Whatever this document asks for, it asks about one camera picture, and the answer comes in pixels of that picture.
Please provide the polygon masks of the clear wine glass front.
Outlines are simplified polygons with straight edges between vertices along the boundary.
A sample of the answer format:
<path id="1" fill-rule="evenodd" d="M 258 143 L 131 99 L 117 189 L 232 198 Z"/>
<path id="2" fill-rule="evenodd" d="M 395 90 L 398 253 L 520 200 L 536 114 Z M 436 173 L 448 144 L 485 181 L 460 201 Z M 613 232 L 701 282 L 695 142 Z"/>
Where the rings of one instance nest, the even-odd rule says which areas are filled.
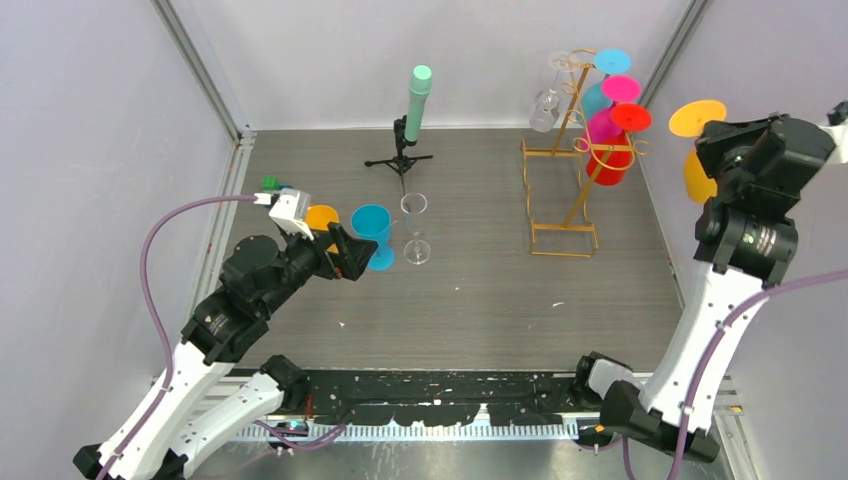
<path id="1" fill-rule="evenodd" d="M 424 238 L 427 198 L 421 193 L 410 192 L 401 198 L 400 206 L 405 227 L 410 235 L 410 240 L 404 247 L 404 256 L 413 265 L 423 265 L 431 256 L 431 247 Z"/>

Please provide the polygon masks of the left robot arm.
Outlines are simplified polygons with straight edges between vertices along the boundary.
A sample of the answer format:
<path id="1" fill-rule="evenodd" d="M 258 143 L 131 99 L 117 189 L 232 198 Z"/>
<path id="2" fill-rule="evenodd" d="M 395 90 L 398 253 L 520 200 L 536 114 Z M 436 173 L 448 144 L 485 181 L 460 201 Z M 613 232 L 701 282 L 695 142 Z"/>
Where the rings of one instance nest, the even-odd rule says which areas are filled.
<path id="1" fill-rule="evenodd" d="M 338 223 L 315 238 L 288 234 L 286 247 L 257 235 L 241 240 L 222 267 L 220 286 L 201 301 L 163 375 L 106 442 L 73 459 L 86 479 L 186 479 L 251 422 L 275 410 L 298 412 L 306 373 L 283 355 L 270 357 L 236 393 L 195 417 L 207 393 L 268 331 L 268 322 L 312 277 L 358 280 L 378 249 Z"/>

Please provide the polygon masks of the blue wine glass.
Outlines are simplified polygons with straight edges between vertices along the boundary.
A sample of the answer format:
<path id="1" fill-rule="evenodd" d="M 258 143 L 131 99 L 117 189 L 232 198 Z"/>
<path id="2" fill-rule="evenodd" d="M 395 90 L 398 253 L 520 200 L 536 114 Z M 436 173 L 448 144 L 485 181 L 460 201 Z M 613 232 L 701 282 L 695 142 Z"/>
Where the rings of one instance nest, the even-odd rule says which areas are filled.
<path id="1" fill-rule="evenodd" d="M 377 250 L 369 260 L 368 267 L 374 271 L 388 270 L 395 260 L 394 251 L 389 245 L 392 228 L 389 210 L 378 204 L 363 205 L 353 212 L 351 226 L 359 238 L 377 243 Z"/>

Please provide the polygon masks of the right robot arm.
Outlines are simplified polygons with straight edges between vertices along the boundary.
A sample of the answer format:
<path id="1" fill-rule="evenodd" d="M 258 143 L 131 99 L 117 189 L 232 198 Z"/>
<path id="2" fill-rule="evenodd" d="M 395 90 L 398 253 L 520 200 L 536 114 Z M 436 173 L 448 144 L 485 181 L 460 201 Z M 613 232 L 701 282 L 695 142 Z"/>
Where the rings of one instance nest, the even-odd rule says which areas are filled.
<path id="1" fill-rule="evenodd" d="M 824 126 L 788 114 L 710 120 L 694 152 L 717 192 L 695 225 L 694 289 L 663 359 L 639 383 L 630 367 L 590 353 L 569 395 L 598 411 L 609 434 L 709 463 L 720 450 L 709 434 L 714 402 L 736 348 L 758 310 L 791 289 L 784 277 L 799 234 L 788 213 L 824 166 L 847 159 L 847 107 Z"/>

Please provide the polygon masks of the orange wine glass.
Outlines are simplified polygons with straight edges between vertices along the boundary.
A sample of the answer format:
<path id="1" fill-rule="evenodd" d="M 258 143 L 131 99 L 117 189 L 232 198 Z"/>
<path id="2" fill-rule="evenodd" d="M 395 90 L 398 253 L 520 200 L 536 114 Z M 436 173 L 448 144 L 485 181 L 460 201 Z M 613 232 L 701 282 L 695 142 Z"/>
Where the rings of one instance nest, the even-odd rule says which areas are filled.
<path id="1" fill-rule="evenodd" d="M 338 223 L 338 212 L 329 205 L 312 205 L 309 207 L 305 222 L 313 233 L 326 233 L 330 223 Z"/>
<path id="2" fill-rule="evenodd" d="M 703 99 L 687 103 L 671 115 L 669 131 L 681 138 L 696 139 L 708 121 L 724 121 L 727 107 L 715 99 Z M 702 167 L 695 148 L 692 148 L 683 163 L 683 182 L 688 198 L 703 205 L 717 193 L 716 181 L 709 178 Z"/>

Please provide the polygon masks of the red wine glass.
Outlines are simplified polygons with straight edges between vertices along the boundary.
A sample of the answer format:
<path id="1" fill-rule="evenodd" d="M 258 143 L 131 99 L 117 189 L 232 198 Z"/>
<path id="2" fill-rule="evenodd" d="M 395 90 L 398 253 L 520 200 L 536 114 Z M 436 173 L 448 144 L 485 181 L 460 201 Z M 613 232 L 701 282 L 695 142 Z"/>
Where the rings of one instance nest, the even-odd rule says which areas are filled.
<path id="1" fill-rule="evenodd" d="M 634 156 L 645 154 L 633 146 L 630 134 L 644 131 L 652 123 L 651 113 L 633 103 L 618 103 L 595 113 L 582 137 L 589 141 L 587 176 L 595 176 L 595 183 L 600 186 L 619 184 Z"/>

